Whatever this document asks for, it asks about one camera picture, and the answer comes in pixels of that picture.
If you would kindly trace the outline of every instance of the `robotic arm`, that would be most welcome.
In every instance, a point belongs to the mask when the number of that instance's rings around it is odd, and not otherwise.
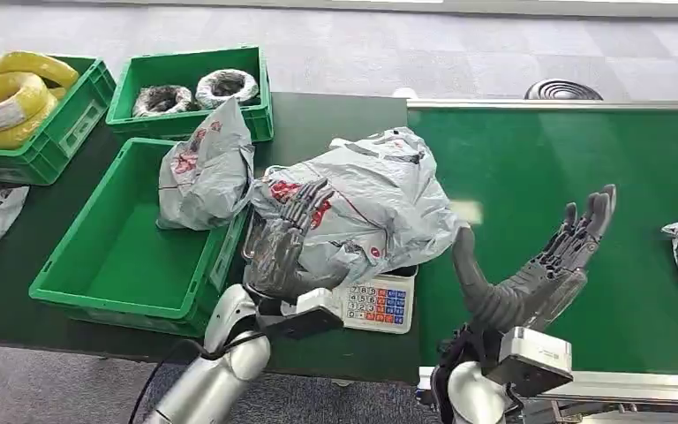
[[[502,422],[506,406],[520,404],[517,395],[536,396],[572,380],[570,344],[539,331],[586,284],[584,267],[599,248],[616,198],[614,185],[592,193],[580,219],[569,203],[541,252],[496,286],[474,257],[473,232],[459,230],[454,265],[472,319],[445,346],[431,376],[444,424]]]
[[[316,287],[326,289],[321,281],[303,278],[298,266],[311,217],[333,194],[326,185],[325,178],[306,184],[284,203],[280,217],[256,241],[243,284],[229,287],[217,302],[204,336],[209,354],[184,371],[146,424],[225,422],[268,363],[271,346],[265,336],[301,338],[342,327],[341,318],[315,296],[302,296]],[[283,300],[297,304],[298,313],[282,316]]]
[[[209,354],[186,369],[146,424],[222,423],[268,363],[267,337],[302,338],[342,327],[326,299],[346,270],[316,279],[298,265],[313,213],[332,194],[324,178],[304,185],[255,237],[243,284],[224,292],[210,318],[204,345]],[[607,185],[589,196],[580,219],[576,204],[567,205],[562,225],[542,251],[497,286],[479,269],[471,229],[459,230],[454,264],[472,320],[445,346],[431,378],[444,424],[503,422],[513,411],[508,405],[520,402],[515,393],[535,396],[570,381],[569,344],[538,330],[585,285],[583,268],[599,247],[615,200],[614,186]],[[283,302],[297,305],[297,312],[283,316]]]

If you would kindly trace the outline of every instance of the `grey carpet floor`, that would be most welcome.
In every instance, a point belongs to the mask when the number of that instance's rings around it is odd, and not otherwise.
[[[0,5],[10,49],[127,57],[261,45],[275,91],[519,98],[567,78],[610,101],[678,100],[678,22],[518,19],[358,11]],[[0,424],[126,422],[152,365],[0,348]],[[143,410],[175,381],[166,367]],[[232,422],[420,423],[434,417],[407,386],[264,375]]]

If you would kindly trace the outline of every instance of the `yellow wire roll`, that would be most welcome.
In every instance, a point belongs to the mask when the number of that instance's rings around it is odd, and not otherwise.
[[[56,97],[54,95],[48,95],[48,101],[41,111],[30,117],[27,121],[0,132],[0,148],[4,150],[13,150],[21,147],[57,105],[58,100]]]
[[[31,51],[13,51],[0,57],[0,73],[32,72],[69,89],[79,73],[65,62]]]
[[[33,73],[0,74],[0,132],[38,113],[48,101],[48,89]]]
[[[58,87],[58,88],[50,88],[48,91],[56,97],[59,101],[64,98],[66,95],[66,89],[63,87]]]

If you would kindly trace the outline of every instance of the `grey robot hand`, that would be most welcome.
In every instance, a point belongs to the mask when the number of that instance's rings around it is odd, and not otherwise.
[[[495,286],[474,257],[474,233],[461,228],[453,246],[454,266],[472,324],[501,332],[547,327],[585,286],[584,267],[599,248],[616,202],[615,186],[605,185],[589,195],[580,218],[575,203],[566,205],[562,224],[544,248]]]
[[[298,263],[313,214],[333,195],[326,178],[304,184],[282,205],[279,217],[266,223],[256,236],[251,263],[246,269],[245,285],[249,290],[294,304],[301,294],[317,288],[331,290],[342,282],[347,269],[336,267],[327,275],[316,277]]]

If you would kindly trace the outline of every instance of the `green plastic crate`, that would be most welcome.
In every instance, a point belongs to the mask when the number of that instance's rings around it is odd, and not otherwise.
[[[0,150],[0,181],[37,186],[55,183],[108,110],[116,82],[101,59],[53,57],[74,68],[79,79],[25,144]]]
[[[174,84],[192,94],[201,77],[218,69],[234,68],[250,73],[259,84],[260,103],[242,106],[243,118],[253,142],[274,138],[271,92],[266,59],[255,46],[170,55],[133,57],[126,64],[110,103],[105,122],[122,140],[147,137],[186,140],[211,110],[197,110],[159,117],[132,117],[133,104],[143,87]]]
[[[157,180],[173,144],[123,145],[33,281],[31,298],[77,320],[204,334],[246,213],[211,231],[159,230]]]

